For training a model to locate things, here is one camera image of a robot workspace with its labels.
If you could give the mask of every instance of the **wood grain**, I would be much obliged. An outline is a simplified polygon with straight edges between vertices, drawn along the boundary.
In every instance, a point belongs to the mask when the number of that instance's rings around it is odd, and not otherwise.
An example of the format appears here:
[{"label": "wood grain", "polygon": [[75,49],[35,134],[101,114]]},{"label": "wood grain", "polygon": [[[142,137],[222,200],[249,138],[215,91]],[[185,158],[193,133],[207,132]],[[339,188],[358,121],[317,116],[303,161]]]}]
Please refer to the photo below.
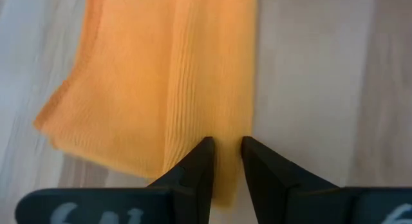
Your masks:
[{"label": "wood grain", "polygon": [[[410,1],[259,0],[254,136],[338,185],[411,185]],[[32,127],[70,72],[84,2],[0,0],[2,223],[36,189],[147,185],[52,149]],[[256,223],[244,177],[211,223]]]}]

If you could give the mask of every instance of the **ribbed fabric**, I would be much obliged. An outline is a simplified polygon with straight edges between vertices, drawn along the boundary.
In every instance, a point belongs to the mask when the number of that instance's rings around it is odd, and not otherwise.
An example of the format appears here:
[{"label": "ribbed fabric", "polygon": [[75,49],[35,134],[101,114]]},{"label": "ribbed fabric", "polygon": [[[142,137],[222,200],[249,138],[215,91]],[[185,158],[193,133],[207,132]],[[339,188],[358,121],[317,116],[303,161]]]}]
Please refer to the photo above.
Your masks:
[{"label": "ribbed fabric", "polygon": [[87,0],[75,67],[36,128],[150,178],[213,136],[214,204],[230,205],[252,126],[255,14],[256,0]]}]

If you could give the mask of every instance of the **folded towel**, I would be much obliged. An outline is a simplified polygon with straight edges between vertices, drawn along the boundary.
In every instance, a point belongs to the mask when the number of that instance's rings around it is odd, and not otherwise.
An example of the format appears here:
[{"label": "folded towel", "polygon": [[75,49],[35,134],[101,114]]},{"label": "folded towel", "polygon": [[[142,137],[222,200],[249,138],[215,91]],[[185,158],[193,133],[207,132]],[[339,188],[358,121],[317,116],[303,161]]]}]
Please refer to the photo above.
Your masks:
[{"label": "folded towel", "polygon": [[213,201],[230,205],[252,126],[255,15],[256,0],[87,0],[74,69],[35,127],[149,178],[213,136]]}]

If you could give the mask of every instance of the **light wood surface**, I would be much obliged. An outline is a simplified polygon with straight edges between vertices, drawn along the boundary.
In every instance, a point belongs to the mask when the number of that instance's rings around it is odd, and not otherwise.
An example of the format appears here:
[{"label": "light wood surface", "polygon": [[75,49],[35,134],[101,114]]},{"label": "light wood surface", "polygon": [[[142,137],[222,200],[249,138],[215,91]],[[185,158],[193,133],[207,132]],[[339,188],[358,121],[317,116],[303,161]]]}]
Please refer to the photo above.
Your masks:
[{"label": "light wood surface", "polygon": [[[142,178],[53,150],[32,121],[73,64],[85,0],[0,0],[0,217],[45,187]],[[412,185],[412,0],[259,0],[254,136],[337,185]],[[211,223],[256,223],[245,179]]]}]

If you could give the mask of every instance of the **black plastic part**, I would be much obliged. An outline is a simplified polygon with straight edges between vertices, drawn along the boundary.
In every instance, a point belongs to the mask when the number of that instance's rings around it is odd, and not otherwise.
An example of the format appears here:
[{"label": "black plastic part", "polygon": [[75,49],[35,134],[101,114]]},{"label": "black plastic part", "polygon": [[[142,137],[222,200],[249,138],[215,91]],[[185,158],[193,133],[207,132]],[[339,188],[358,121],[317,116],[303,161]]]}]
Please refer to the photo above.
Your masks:
[{"label": "black plastic part", "polygon": [[206,137],[168,173],[146,188],[35,191],[19,202],[15,218],[18,224],[54,224],[52,218],[56,223],[97,224],[104,215],[115,224],[132,223],[131,218],[139,218],[141,222],[136,223],[141,224],[206,224],[213,175],[214,141]]},{"label": "black plastic part", "polygon": [[252,137],[241,148],[259,224],[412,223],[412,189],[339,188]]}]

